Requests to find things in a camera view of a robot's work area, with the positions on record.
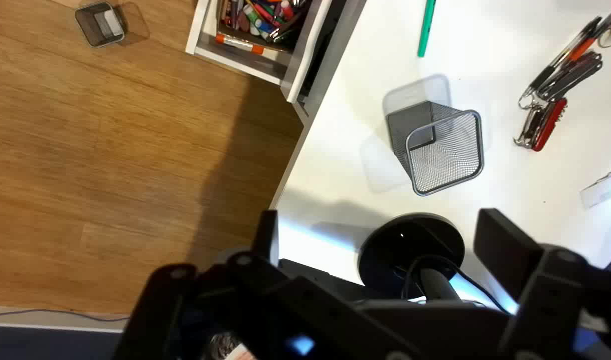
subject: open drawer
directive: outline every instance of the open drawer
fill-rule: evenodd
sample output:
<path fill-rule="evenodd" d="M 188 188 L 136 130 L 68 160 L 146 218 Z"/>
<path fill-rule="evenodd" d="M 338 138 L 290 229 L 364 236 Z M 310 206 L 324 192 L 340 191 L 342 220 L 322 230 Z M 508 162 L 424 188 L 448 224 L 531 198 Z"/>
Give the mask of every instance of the open drawer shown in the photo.
<path fill-rule="evenodd" d="M 278 53 L 270 58 L 256 57 L 232 47 L 222 47 L 216 42 L 218 3 L 220 0 L 198 0 L 186 53 L 212 58 L 226 67 L 258 77 L 266 83 L 278 85 L 282 86 L 286 101 L 296 103 L 300 96 L 300 89 L 306 81 L 330 4 L 334 0 L 314 0 L 310 4 L 296 49 L 292 53 Z"/>

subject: green pen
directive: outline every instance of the green pen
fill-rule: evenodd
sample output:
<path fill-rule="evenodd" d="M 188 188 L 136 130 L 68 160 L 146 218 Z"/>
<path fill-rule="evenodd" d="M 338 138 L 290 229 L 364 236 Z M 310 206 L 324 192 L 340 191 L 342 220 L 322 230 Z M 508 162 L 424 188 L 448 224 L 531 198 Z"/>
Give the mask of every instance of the green pen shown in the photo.
<path fill-rule="evenodd" d="M 418 57 L 424 58 L 430 42 L 430 30 L 434 21 L 434 9 L 438 7 L 438 0 L 426 0 L 426 15 L 424 15 L 424 28 L 422 28 L 422 41 Z"/>

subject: metal mesh pencil holder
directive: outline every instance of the metal mesh pencil holder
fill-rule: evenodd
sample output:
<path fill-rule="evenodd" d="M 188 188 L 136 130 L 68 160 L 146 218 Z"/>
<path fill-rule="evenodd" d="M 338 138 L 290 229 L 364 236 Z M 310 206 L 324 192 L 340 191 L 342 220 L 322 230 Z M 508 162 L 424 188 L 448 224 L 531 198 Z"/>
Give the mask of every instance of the metal mesh pencil holder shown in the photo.
<path fill-rule="evenodd" d="M 440 192 L 484 171 L 482 116 L 450 107 L 446 78 L 416 83 L 388 96 L 390 145 L 416 195 Z"/>

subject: red item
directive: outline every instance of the red item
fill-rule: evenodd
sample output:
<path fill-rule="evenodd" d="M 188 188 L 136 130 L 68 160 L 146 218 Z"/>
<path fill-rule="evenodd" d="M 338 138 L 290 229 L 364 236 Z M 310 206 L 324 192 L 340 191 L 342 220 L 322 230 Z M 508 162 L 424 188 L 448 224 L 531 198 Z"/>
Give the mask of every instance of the red item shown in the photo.
<path fill-rule="evenodd" d="M 272 15 L 268 15 L 266 13 L 266 9 L 264 7 L 260 7 L 260 4 L 254 4 L 254 11 L 266 21 L 266 22 L 270 22 L 272 26 L 276 26 L 276 28 L 280 28 L 282 24 L 278 22 L 278 21 L 274 21 L 272 19 Z"/>
<path fill-rule="evenodd" d="M 543 122 L 543 129 L 541 129 L 541 133 L 539 133 L 539 138 L 533 143 L 533 150 L 535 150 L 535 153 L 541 153 L 541 150 L 545 149 L 545 145 L 547 145 L 547 141 L 549 141 L 553 129 L 557 126 L 557 122 L 559 122 L 559 119 L 561 119 L 561 114 L 563 114 L 565 108 L 567 108 L 567 99 L 559 99 L 559 101 L 551 107 L 551 111 L 549 111 L 549 114 L 547 114 L 547 119 L 545 119 L 545 122 Z"/>
<path fill-rule="evenodd" d="M 228 35 L 222 35 L 222 32 L 216 35 L 214 41 L 216 41 L 218 45 L 226 45 L 226 47 L 232 47 L 232 49 L 240 49 L 240 50 L 252 53 L 252 55 L 256 55 L 256 57 L 262 57 L 262 55 L 264 55 L 264 47 L 252 45 L 252 42 L 244 42 L 244 41 L 238 41 L 238 38 L 228 36 Z"/>
<path fill-rule="evenodd" d="M 284 3 L 282 3 L 282 19 L 284 19 L 286 22 L 290 22 L 290 21 L 294 19 L 294 11 L 292 11 L 290 0 L 284 0 Z"/>
<path fill-rule="evenodd" d="M 585 38 L 585 42 L 581 42 L 571 55 L 569 55 L 569 62 L 579 61 L 591 47 L 593 47 L 595 38 Z"/>

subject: drawer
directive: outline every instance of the drawer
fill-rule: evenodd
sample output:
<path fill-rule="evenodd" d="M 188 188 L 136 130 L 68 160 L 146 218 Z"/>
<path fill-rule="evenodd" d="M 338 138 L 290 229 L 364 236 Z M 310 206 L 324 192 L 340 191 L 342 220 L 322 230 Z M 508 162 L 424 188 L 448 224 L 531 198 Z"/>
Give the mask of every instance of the drawer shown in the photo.
<path fill-rule="evenodd" d="M 256 57 L 232 47 L 222 47 L 214 41 L 218 32 L 218 3 L 220 0 L 198 0 L 186 53 L 278 85 L 282 86 L 286 101 L 296 103 L 334 0 L 314 0 L 306 15 L 296 49 L 290 55 L 270 50 L 270 58 L 266 58 L 266 55 Z"/>
<path fill-rule="evenodd" d="M 366 0 L 334 0 L 324 28 L 320 30 L 318 45 L 314 49 L 314 58 L 306 72 L 306 81 L 300 85 L 298 111 L 304 125 L 310 125 L 318 114 L 328 86 L 346 55 L 346 47 L 354 35 L 356 24 L 362 19 Z"/>

